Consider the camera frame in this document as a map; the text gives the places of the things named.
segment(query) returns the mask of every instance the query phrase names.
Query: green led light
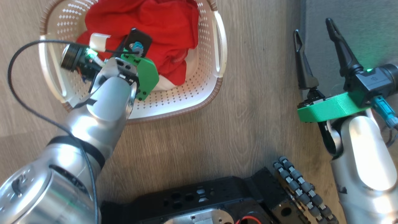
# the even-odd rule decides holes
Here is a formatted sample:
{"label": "green led light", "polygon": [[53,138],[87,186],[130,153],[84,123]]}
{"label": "green led light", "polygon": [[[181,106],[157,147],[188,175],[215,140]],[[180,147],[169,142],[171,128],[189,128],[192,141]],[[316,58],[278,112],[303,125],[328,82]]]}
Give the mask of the green led light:
{"label": "green led light", "polygon": [[89,49],[87,50],[87,52],[86,52],[86,55],[89,56],[89,57],[91,57],[91,58],[94,58],[95,56],[98,55],[98,53],[95,52],[93,49],[89,48]]}

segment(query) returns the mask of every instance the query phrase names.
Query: green plastic part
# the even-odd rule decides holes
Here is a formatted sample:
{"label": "green plastic part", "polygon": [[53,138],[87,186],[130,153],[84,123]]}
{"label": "green plastic part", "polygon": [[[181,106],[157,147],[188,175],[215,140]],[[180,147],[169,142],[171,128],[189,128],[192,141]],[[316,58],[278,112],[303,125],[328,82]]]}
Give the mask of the green plastic part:
{"label": "green plastic part", "polygon": [[140,86],[136,99],[145,100],[159,82],[159,73],[155,64],[148,58],[130,54],[122,55],[121,58],[137,67]]}
{"label": "green plastic part", "polygon": [[364,111],[369,107],[358,107],[348,96],[348,93],[328,98],[327,100],[297,110],[302,122],[323,122],[342,118]]}

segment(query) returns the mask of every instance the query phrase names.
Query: laundry basket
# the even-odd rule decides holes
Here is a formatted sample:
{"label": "laundry basket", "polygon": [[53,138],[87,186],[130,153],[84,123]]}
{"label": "laundry basket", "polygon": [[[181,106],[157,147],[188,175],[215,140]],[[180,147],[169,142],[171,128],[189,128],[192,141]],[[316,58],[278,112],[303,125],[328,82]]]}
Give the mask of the laundry basket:
{"label": "laundry basket", "polygon": [[[86,31],[84,18],[98,0],[51,0],[41,18],[40,39],[76,41]],[[203,108],[218,94],[226,67],[224,24],[216,0],[196,0],[200,12],[199,43],[193,58],[194,71],[185,83],[168,91],[152,91],[145,101],[136,100],[129,122],[170,118]],[[54,96],[70,111],[88,94],[90,83],[59,67],[65,45],[39,44],[44,78]]]}

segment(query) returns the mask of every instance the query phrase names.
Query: blue connector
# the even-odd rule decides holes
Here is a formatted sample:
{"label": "blue connector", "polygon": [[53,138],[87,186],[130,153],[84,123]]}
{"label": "blue connector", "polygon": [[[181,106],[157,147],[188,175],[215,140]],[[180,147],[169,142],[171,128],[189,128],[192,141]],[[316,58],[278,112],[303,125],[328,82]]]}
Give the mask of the blue connector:
{"label": "blue connector", "polygon": [[395,111],[382,96],[375,96],[371,104],[372,108],[383,118],[389,128],[394,128],[398,125],[398,118],[395,116]]}

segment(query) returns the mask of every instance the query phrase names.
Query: red clothing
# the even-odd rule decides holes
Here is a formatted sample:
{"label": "red clothing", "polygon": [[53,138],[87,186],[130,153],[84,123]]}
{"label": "red clothing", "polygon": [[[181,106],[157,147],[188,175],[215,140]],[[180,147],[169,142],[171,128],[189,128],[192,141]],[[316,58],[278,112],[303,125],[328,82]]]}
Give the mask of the red clothing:
{"label": "red clothing", "polygon": [[[135,27],[152,38],[146,55],[159,74],[175,85],[185,82],[185,56],[198,45],[199,12],[195,0],[99,0],[86,15],[87,31],[77,40],[88,44],[92,33],[111,35],[106,48],[115,50]],[[99,56],[109,58],[108,53]]]}

